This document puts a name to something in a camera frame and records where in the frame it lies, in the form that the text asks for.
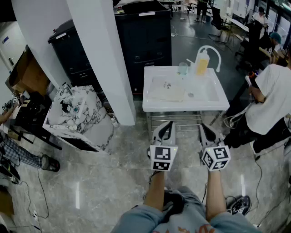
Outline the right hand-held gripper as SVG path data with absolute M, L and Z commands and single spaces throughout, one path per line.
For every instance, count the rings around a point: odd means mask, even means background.
M 208 171 L 224 169 L 231 160 L 231 154 L 229 147 L 221 141 L 220 133 L 212 126 L 202 123 L 199 125 L 199 137 L 203 146 L 201 160 Z

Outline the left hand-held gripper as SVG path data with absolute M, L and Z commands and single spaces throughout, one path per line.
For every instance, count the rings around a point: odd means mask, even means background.
M 147 150 L 150 159 L 150 169 L 154 171 L 169 171 L 176 157 L 178 146 L 176 145 L 176 124 L 166 121 L 159 125 L 152 133 L 151 145 Z

